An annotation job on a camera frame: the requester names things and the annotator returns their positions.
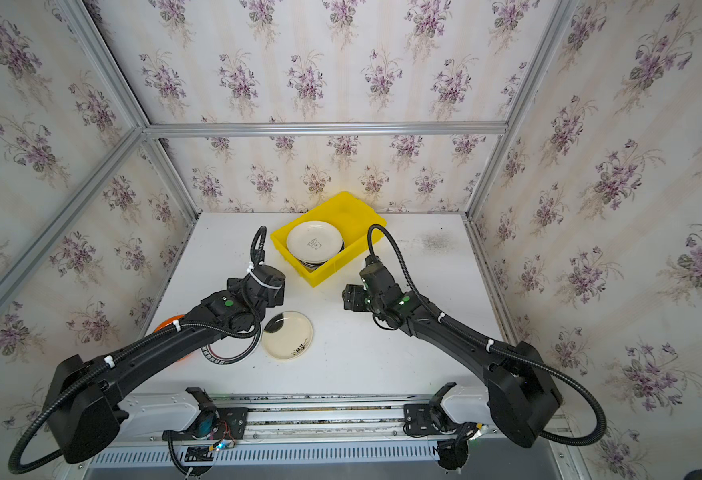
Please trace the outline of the cream plate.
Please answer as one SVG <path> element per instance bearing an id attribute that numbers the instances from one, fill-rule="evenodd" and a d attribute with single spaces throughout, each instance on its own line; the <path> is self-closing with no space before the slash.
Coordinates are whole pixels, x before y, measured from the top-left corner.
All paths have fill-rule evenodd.
<path id="1" fill-rule="evenodd" d="M 284 311 L 271 318 L 263 328 L 261 343 L 276 360 L 292 360 L 304 354 L 314 337 L 313 324 L 297 311 Z"/>

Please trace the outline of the translucent white plate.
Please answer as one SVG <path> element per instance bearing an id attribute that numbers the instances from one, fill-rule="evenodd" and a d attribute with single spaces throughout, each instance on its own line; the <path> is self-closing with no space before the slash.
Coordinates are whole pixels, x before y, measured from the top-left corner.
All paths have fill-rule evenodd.
<path id="1" fill-rule="evenodd" d="M 323 264 L 344 249 L 340 231 L 328 222 L 306 221 L 288 234 L 288 251 L 300 262 Z"/>

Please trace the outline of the black plate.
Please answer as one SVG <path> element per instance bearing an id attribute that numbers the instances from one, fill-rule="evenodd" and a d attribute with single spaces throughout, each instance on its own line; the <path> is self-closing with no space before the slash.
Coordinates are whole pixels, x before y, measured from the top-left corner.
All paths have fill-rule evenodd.
<path id="1" fill-rule="evenodd" d="M 300 260 L 299 263 L 307 270 L 315 271 L 315 270 L 322 268 L 326 265 L 334 265 L 335 261 L 333 259 L 325 261 L 325 262 L 306 262 L 306 261 Z"/>

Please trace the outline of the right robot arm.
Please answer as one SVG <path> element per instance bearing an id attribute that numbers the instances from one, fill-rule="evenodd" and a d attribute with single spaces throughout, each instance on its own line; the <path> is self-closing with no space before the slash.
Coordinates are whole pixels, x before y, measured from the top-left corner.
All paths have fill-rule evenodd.
<path id="1" fill-rule="evenodd" d="M 487 388 L 492 424 L 515 444 L 529 448 L 550 437 L 545 427 L 562 396 L 535 348 L 496 342 L 458 322 L 422 294 L 402 290 L 378 259 L 367 263 L 360 278 L 343 289 L 344 309 L 370 313 L 385 327 L 425 341 L 466 367 Z"/>

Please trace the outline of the green rim plate under arm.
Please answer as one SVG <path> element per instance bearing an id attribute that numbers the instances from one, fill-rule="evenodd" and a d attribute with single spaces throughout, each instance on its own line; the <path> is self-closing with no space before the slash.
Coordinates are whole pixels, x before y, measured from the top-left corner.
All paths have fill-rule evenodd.
<path id="1" fill-rule="evenodd" d="M 228 366 L 239 363 L 250 356 L 258 347 L 262 337 L 262 332 L 258 330 L 252 337 L 247 347 L 236 354 L 222 355 L 213 349 L 213 345 L 209 344 L 201 348 L 203 357 L 210 363 L 218 366 Z"/>

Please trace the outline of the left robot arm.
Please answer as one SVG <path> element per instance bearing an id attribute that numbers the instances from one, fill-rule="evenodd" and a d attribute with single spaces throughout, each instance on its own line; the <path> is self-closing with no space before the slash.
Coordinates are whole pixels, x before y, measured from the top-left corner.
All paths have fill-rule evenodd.
<path id="1" fill-rule="evenodd" d="M 266 310 L 284 302 L 285 275 L 261 264 L 227 288 L 202 299 L 180 320 L 130 345 L 89 361 L 74 355 L 53 375 L 44 407 L 63 458 L 73 464 L 110 445 L 127 420 L 118 404 L 144 382 L 194 351 L 226 337 L 249 334 Z"/>

